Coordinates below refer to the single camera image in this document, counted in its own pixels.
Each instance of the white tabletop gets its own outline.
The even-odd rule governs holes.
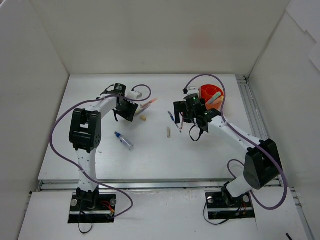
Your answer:
[[[19,240],[285,240],[286,233],[294,240],[307,239],[290,190],[279,209],[267,211],[253,202],[255,218],[234,219],[219,226],[208,224],[203,217],[205,192],[210,191],[127,191],[133,199],[133,208],[116,218],[114,223],[94,224],[92,231],[86,235],[81,235],[77,224],[68,224],[72,191],[35,192]],[[267,206],[277,203],[282,193],[281,187],[265,187],[256,191],[257,197]],[[116,199],[116,213],[130,205],[122,194],[117,193]]]
[[[174,114],[173,102],[182,101],[182,89],[194,77],[193,74],[163,75],[71,75],[64,93],[58,116],[75,104],[98,97],[106,87],[114,83],[127,86],[129,91],[138,84],[147,84],[152,89],[152,98],[158,98],[143,115],[128,122],[118,117],[116,122],[112,112],[102,119],[102,141],[96,156],[96,174],[99,180],[138,181],[138,180],[195,180],[230,178],[227,162],[230,159],[244,161],[227,143],[212,134],[204,133],[198,142],[189,137],[192,124],[185,124],[179,133],[168,111]],[[235,75],[219,74],[226,88],[224,113],[226,117],[244,131],[251,133],[250,124],[241,98]],[[204,76],[196,79],[191,86],[204,84],[219,86],[217,80]],[[137,88],[147,96],[148,90]],[[77,160],[75,150],[69,142],[71,113],[63,119],[53,136],[56,149],[64,156]],[[171,138],[167,138],[167,127]],[[128,151],[116,138],[117,131],[134,144]],[[78,180],[78,169],[56,156],[49,147],[46,151],[39,180],[74,181]]]

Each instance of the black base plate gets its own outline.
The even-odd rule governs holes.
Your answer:
[[[102,201],[107,201],[110,203],[111,199],[116,199],[115,194],[101,194],[99,195],[99,199],[94,209],[83,208],[82,211],[89,212],[89,214],[69,214],[68,224],[98,224],[98,223],[113,223],[115,221],[114,218],[111,218],[110,215],[106,215],[105,211],[109,211],[109,208],[102,205]],[[76,206],[70,206],[70,212],[79,212],[80,210],[80,201]],[[116,206],[110,206],[113,210],[116,209]]]
[[[213,203],[207,203],[209,220],[255,218],[251,201],[228,206],[222,197],[222,192],[206,192],[205,199],[208,199],[208,197],[213,197]]]

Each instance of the screw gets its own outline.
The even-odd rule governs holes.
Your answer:
[[[77,199],[72,199],[71,200],[71,207],[75,207],[75,206],[77,206],[77,204],[78,204],[78,200]]]
[[[243,199],[243,201],[245,203],[249,203],[250,202],[250,198],[247,195],[244,195],[242,199]]]
[[[208,204],[213,204],[215,200],[214,200],[214,198],[212,196],[208,196],[206,201],[208,202]]]
[[[114,198],[112,198],[112,199],[110,200],[110,205],[111,205],[112,207],[114,207],[116,204],[117,204],[117,200],[115,200]]]

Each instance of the pen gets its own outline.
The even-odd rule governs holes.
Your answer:
[[[144,108],[140,108],[140,110],[136,111],[134,116],[138,116],[139,114],[143,113],[145,110],[147,110],[151,105],[148,104],[146,107]]]
[[[157,100],[158,100],[158,98],[154,98],[154,99],[148,101],[147,103],[141,105],[141,108],[143,109],[143,108],[145,108],[147,105],[152,104],[152,103],[154,103],[154,102],[157,101]]]
[[[209,101],[207,101],[207,104],[212,104],[216,99],[218,99],[221,96],[221,92],[217,92],[215,95],[212,96],[211,99],[209,99]]]
[[[169,114],[170,118],[172,119],[172,121],[174,122],[175,126],[178,128],[179,132],[182,133],[180,127],[176,124],[174,116],[172,116],[171,112],[169,112],[169,111],[168,111],[168,114]]]
[[[224,96],[221,96],[221,97],[217,98],[216,100],[214,100],[214,102],[212,104],[215,105],[215,104],[222,103],[224,98],[225,98]]]

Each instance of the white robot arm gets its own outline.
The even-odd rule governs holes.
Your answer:
[[[232,205],[234,201],[237,201],[237,198],[240,198],[241,195],[251,189],[261,189],[280,174],[276,166],[267,156],[254,145],[244,141],[235,134],[227,124],[231,125],[241,135],[273,156],[281,167],[278,149],[274,141],[271,139],[262,141],[257,137],[251,136],[224,120],[218,110],[207,110],[205,100],[200,99],[196,92],[187,95],[184,100],[185,101],[173,103],[176,124],[180,123],[180,114],[182,114],[184,122],[193,123],[200,129],[199,138],[204,132],[214,134],[245,157],[243,174],[235,180],[227,182],[222,188],[222,195],[227,204]]]
[[[105,98],[108,94],[101,95],[101,98]],[[99,112],[102,118],[115,109],[117,107],[117,98],[116,97],[109,97],[103,101],[97,102],[94,106],[90,107],[88,109],[89,112]],[[96,136],[96,139],[94,141],[101,140],[101,134]],[[83,170],[94,180],[97,180],[96,175],[96,152],[97,148],[95,147],[90,152],[87,152],[85,149],[78,149],[75,151],[78,163],[83,168]],[[94,192],[97,188],[97,184],[88,180],[87,177],[79,171],[79,183],[78,188],[85,192]]]
[[[106,89],[97,98],[103,100],[96,102],[87,109],[76,108],[72,113],[69,141],[75,149],[78,164],[93,180],[97,180],[96,151],[102,139],[102,118],[112,110],[116,121],[118,121],[117,115],[119,115],[132,122],[138,108],[138,104],[123,99],[126,88],[125,85],[116,83],[112,91]],[[127,97],[137,100],[141,96],[140,92],[132,90]],[[79,171],[77,197],[85,200],[85,207],[94,209],[99,198],[98,184],[90,181],[83,171]]]

